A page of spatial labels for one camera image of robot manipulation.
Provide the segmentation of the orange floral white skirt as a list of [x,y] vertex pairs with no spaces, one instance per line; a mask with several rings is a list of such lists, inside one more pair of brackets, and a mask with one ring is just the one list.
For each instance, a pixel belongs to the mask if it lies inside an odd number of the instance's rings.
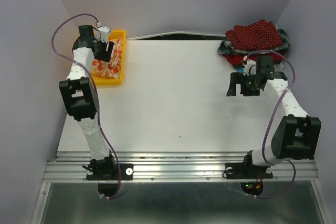
[[123,53],[123,39],[111,40],[114,43],[112,56],[109,62],[94,60],[90,73],[93,76],[101,77],[104,79],[119,79],[121,75],[122,66],[122,53]]

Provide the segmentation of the navy white plaid skirt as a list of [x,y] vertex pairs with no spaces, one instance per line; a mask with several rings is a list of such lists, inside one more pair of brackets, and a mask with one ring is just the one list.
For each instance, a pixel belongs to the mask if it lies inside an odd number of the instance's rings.
[[[276,27],[276,30],[278,32],[278,35],[281,38],[281,45],[277,46],[277,47],[273,47],[271,49],[269,49],[270,51],[276,51],[276,52],[280,52],[280,51],[288,51],[290,48],[290,40],[289,40],[289,36],[287,35],[287,33],[280,27]],[[217,53],[219,55],[231,55],[231,54],[241,54],[241,55],[248,55],[250,53],[252,53],[255,50],[242,50],[242,49],[236,49],[233,46],[233,43],[227,39],[226,37],[224,37],[224,39],[220,42],[220,46],[217,49]]]

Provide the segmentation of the dark red polka dot skirt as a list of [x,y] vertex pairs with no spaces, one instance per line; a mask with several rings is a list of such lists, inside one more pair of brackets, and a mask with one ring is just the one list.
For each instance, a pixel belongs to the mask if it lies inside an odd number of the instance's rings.
[[282,44],[273,22],[264,19],[247,26],[235,25],[225,35],[234,48],[239,50],[272,49]]

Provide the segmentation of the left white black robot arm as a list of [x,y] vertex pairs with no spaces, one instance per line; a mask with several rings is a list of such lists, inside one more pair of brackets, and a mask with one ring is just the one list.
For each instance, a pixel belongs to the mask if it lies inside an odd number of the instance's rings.
[[113,43],[108,41],[111,29],[102,25],[97,28],[82,25],[78,29],[79,37],[72,47],[74,62],[59,89],[67,113],[81,127],[90,148],[90,163],[83,167],[87,180],[112,180],[117,177],[117,166],[101,133],[98,93],[89,75],[95,59],[105,62],[111,59]]

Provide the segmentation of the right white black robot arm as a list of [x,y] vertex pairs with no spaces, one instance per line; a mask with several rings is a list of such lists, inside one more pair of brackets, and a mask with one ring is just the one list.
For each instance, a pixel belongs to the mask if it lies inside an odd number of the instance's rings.
[[245,97],[264,92],[274,105],[262,146],[251,150],[242,162],[227,163],[223,176],[227,179],[272,178],[271,167],[283,161],[313,159],[321,130],[318,117],[310,116],[298,103],[286,75],[277,71],[271,56],[256,60],[243,58],[243,72],[230,75],[227,96]]

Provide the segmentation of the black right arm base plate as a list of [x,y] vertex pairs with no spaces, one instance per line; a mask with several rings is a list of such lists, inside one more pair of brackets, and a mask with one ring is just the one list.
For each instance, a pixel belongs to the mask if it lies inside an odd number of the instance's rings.
[[234,162],[226,163],[223,174],[227,179],[271,179],[273,178],[272,171],[267,172],[270,167],[265,166],[246,166],[244,163]]

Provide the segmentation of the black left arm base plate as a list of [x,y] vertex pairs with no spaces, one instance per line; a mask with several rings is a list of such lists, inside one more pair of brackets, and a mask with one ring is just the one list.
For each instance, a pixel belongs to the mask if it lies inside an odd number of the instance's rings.
[[107,165],[101,164],[97,167],[91,167],[82,165],[82,168],[86,170],[86,180],[88,181],[99,181],[99,180],[111,180],[117,181],[119,175],[121,175],[121,180],[132,180],[133,179],[133,164],[121,163],[120,169],[117,165]]

